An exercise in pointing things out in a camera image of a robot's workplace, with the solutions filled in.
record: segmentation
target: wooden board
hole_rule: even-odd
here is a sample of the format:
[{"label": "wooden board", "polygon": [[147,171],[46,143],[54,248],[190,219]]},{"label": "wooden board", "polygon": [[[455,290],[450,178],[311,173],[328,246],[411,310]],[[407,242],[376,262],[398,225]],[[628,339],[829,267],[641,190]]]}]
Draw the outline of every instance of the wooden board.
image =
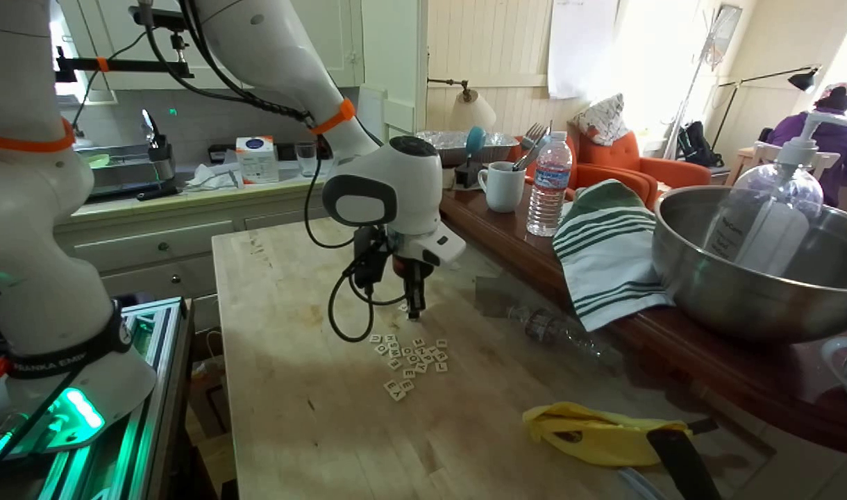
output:
[{"label": "wooden board", "polygon": [[[328,242],[347,236],[335,223],[315,228]],[[419,322],[400,307],[378,310],[378,336],[410,351],[444,339],[450,354],[447,373],[417,375],[394,403],[376,343],[347,344],[328,325],[347,262],[350,250],[318,250],[301,225],[215,240],[243,498],[637,498],[615,469],[530,442],[522,412],[575,401],[630,418],[703,418],[608,339],[600,357],[530,343],[522,318],[551,303],[475,248],[435,272]],[[380,290],[394,297],[400,285],[386,272]],[[355,333],[367,307],[347,290],[340,297],[340,322]],[[732,430],[697,436],[697,448],[726,494],[765,462]],[[678,498],[665,469],[648,478]]]}]

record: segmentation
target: black cable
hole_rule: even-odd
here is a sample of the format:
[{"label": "black cable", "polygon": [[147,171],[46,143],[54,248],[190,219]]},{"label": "black cable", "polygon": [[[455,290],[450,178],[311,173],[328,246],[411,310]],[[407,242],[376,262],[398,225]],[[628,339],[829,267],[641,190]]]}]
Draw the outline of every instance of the black cable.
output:
[{"label": "black cable", "polygon": [[371,336],[371,332],[372,332],[372,322],[376,322],[372,303],[367,303],[367,328],[365,328],[362,336],[347,336],[347,333],[340,328],[340,319],[336,319],[336,296],[340,296],[343,285],[350,282],[355,262],[346,267],[346,272],[343,272],[340,282],[335,285],[335,293],[330,293],[330,301],[328,301],[328,319],[330,319],[330,328],[335,328],[335,333],[336,333],[340,339],[346,339],[346,343],[350,343],[350,344],[365,343],[365,339]]},{"label": "black cable", "polygon": [[[144,37],[147,37],[147,35],[143,30],[130,46],[115,51],[108,61],[115,61],[115,58],[119,58],[122,54],[133,51]],[[79,111],[75,111],[72,121],[71,121],[72,132],[82,132],[82,114],[83,114],[83,108],[86,108],[86,101],[89,101],[89,93],[93,93],[94,79],[99,79],[99,73],[89,75],[83,101],[82,101]]]},{"label": "black cable", "polygon": [[207,46],[207,37],[203,37],[203,29],[200,29],[200,14],[197,14],[197,4],[193,0],[178,0],[178,8],[182,14],[187,18],[187,25],[190,25],[190,37],[196,39],[197,46],[197,54],[203,55],[203,61],[217,73],[217,79],[235,93],[240,96],[243,103],[254,107],[254,108],[261,108],[261,111],[271,111],[271,114],[280,114],[280,118],[292,118],[299,122],[310,122],[311,114],[304,114],[299,108],[290,108],[290,107],[279,107],[279,103],[271,103],[271,101],[261,101],[258,96],[243,90],[236,82],[230,82],[224,67],[217,64],[217,58],[211,55],[208,46]]},{"label": "black cable", "polygon": [[330,246],[330,242],[321,242],[321,240],[315,236],[315,230],[311,230],[311,196],[315,196],[315,187],[318,187],[318,178],[321,178],[321,167],[322,167],[321,148],[322,148],[322,136],[315,140],[318,167],[315,167],[311,185],[310,185],[310,190],[305,190],[304,223],[305,223],[310,240],[311,240],[318,248],[340,250],[340,248],[347,248],[354,240],[346,240],[346,242]]},{"label": "black cable", "polygon": [[355,285],[355,282],[347,282],[347,285],[350,285],[350,290],[355,293],[355,297],[360,297],[360,301],[372,303],[372,307],[380,307],[380,310],[386,310],[386,307],[398,307],[398,303],[404,303],[404,301],[407,301],[407,296],[393,297],[393,301],[372,301],[372,296],[365,296],[365,290],[360,290],[360,285]]},{"label": "black cable", "polygon": [[371,143],[376,143],[378,148],[385,148],[385,143],[378,136],[372,136],[372,132],[360,121],[362,132],[371,136]]},{"label": "black cable", "polygon": [[31,412],[31,418],[12,433],[12,439],[0,451],[0,462],[10,460],[10,453],[35,430],[35,425],[43,419],[43,415],[54,407],[54,401],[83,373],[83,364],[79,364],[72,373],[61,378],[61,383]]},{"label": "black cable", "polygon": [[[167,64],[162,47],[155,46],[154,11],[151,11],[151,5],[143,5],[143,23],[144,23],[144,35],[147,35],[151,54],[155,55],[155,61]],[[197,87],[193,87],[187,79],[182,79],[174,67],[169,67],[169,79],[178,82],[185,90],[190,90],[190,93],[196,93],[196,96],[203,96],[203,97],[229,101],[229,103],[244,103],[243,97],[235,97],[235,96],[219,96],[219,93],[197,90]]]}]

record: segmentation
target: wooden table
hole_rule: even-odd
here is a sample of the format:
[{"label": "wooden table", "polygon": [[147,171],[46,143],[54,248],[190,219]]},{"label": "wooden table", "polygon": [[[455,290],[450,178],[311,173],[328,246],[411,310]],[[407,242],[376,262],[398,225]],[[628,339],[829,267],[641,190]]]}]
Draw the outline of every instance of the wooden table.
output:
[{"label": "wooden table", "polygon": [[[328,219],[315,228],[328,242],[346,236]],[[378,310],[376,336],[407,351],[447,343],[447,373],[417,375],[398,403],[385,383],[400,373],[376,354],[380,343],[347,344],[328,325],[328,296],[347,262],[350,250],[318,250],[301,225],[215,236],[243,498],[637,498],[615,469],[530,442],[522,412],[557,401],[686,423],[707,412],[671,401],[612,343],[604,357],[530,343],[511,312],[551,303],[475,248],[432,276],[419,322]],[[386,272],[378,297],[398,290]],[[511,297],[504,314],[496,293]],[[365,314],[350,293],[340,296],[346,332],[355,333]],[[726,494],[765,464],[726,429],[694,444]],[[648,478],[678,498],[665,469]]]},{"label": "wooden table", "polygon": [[[454,230],[480,246],[507,271],[560,307],[566,286],[551,240],[529,236],[525,214],[496,218],[478,196],[444,196]],[[703,332],[678,310],[653,310],[619,322],[625,343],[660,358],[758,419],[847,453],[847,394],[819,362],[819,343],[794,348],[736,344]]]}]

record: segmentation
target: green striped towel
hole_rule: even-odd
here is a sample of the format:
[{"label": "green striped towel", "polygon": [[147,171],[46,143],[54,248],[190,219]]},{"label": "green striped towel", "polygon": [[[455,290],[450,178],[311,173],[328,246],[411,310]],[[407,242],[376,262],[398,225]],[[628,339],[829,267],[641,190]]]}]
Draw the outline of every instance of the green striped towel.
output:
[{"label": "green striped towel", "polygon": [[671,307],[651,258],[653,225],[653,214],[619,182],[589,187],[562,218],[553,248],[587,332]]}]

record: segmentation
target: metal mixing bowl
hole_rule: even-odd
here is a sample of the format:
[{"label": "metal mixing bowl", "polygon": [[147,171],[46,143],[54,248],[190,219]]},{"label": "metal mixing bowl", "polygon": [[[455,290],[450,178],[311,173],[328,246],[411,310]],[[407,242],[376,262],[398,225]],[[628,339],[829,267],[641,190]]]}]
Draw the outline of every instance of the metal mixing bowl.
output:
[{"label": "metal mixing bowl", "polygon": [[744,343],[811,343],[847,332],[847,212],[823,208],[784,279],[703,250],[732,190],[676,190],[660,204],[657,272],[700,325]]}]

